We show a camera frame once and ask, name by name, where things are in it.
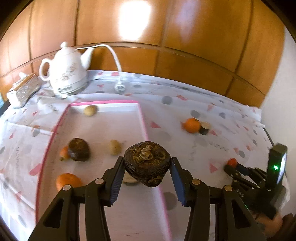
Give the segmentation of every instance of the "tray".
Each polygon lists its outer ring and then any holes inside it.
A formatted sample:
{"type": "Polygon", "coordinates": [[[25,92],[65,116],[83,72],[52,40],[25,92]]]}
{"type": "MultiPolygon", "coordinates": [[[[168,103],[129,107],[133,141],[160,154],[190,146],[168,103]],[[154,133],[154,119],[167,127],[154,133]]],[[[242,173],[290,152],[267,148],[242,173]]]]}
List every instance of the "tray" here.
{"type": "MultiPolygon", "coordinates": [[[[123,143],[120,156],[128,147],[148,141],[140,105],[136,101],[95,101],[68,105],[44,155],[36,195],[36,222],[58,193],[55,187],[58,175],[73,173],[86,185],[114,166],[118,156],[108,153],[107,145],[111,139],[123,143]],[[97,105],[98,113],[85,116],[83,109],[91,104],[97,105]],[[89,144],[90,160],[60,161],[60,149],[75,137],[89,144]]],[[[123,183],[117,201],[112,207],[105,207],[105,214],[112,241],[171,240],[161,186],[149,188],[141,183],[133,186],[123,183]]],[[[84,204],[80,206],[79,222],[80,238],[86,240],[84,204]]]]}

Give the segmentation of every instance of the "white power cord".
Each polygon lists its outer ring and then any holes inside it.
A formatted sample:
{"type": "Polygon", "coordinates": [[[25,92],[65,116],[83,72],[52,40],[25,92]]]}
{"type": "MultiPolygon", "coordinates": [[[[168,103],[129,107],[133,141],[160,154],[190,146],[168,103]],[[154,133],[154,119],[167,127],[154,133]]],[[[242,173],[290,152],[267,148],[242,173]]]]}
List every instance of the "white power cord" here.
{"type": "MultiPolygon", "coordinates": [[[[77,48],[76,50],[79,50],[79,49],[89,49],[89,48],[96,48],[96,47],[106,47],[110,50],[113,58],[114,58],[114,61],[115,61],[115,64],[116,64],[116,67],[117,67],[117,70],[119,72],[122,72],[122,69],[121,69],[121,65],[120,65],[120,62],[118,60],[118,57],[117,57],[117,54],[115,53],[115,51],[107,44],[98,44],[98,45],[95,45],[95,46],[90,46],[90,47],[82,47],[82,48],[77,48]]],[[[125,91],[125,86],[124,84],[122,83],[121,81],[121,76],[119,76],[119,79],[118,79],[118,82],[117,84],[115,85],[115,90],[118,92],[118,93],[123,93],[125,91]]]]}

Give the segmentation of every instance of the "kettle spout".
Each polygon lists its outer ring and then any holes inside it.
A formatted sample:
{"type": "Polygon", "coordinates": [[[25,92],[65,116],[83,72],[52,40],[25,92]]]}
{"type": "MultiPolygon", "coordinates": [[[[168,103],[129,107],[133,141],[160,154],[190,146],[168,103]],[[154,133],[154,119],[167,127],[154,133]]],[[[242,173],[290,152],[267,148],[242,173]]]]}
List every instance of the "kettle spout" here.
{"type": "Polygon", "coordinates": [[[80,57],[81,64],[85,70],[87,70],[91,65],[91,56],[94,49],[95,48],[87,49],[80,57]]]}

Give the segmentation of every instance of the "kettle lid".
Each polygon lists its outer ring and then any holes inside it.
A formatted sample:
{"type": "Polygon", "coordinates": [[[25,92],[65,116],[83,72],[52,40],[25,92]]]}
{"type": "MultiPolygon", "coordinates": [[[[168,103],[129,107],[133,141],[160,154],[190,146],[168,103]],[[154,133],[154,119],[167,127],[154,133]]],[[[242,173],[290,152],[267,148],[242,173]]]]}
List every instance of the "kettle lid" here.
{"type": "Polygon", "coordinates": [[[55,54],[55,57],[62,57],[64,55],[75,52],[76,50],[72,47],[68,47],[67,42],[61,44],[61,49],[55,54]]]}

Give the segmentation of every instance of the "tablecloth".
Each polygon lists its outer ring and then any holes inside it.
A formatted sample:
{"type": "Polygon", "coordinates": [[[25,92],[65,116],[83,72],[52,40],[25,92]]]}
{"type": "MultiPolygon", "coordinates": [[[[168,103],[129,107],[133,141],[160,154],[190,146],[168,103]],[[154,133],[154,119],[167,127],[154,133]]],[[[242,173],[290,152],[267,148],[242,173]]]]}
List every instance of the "tablecloth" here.
{"type": "MultiPolygon", "coordinates": [[[[55,98],[45,84],[23,108],[10,106],[0,118],[0,212],[19,240],[27,240],[36,225],[36,187],[43,155],[58,119],[71,102],[137,100],[149,139],[178,157],[182,168],[209,186],[221,188],[231,183],[223,171],[230,158],[245,166],[266,169],[271,143],[261,124],[260,109],[198,87],[147,75],[88,71],[88,79],[83,92],[64,100],[55,98]],[[126,86],[123,95],[114,90],[119,75],[126,86]],[[209,122],[209,134],[184,131],[181,125],[190,117],[209,122]]],[[[177,201],[169,174],[162,182],[162,190],[172,240],[183,240],[190,209],[177,201]]]]}

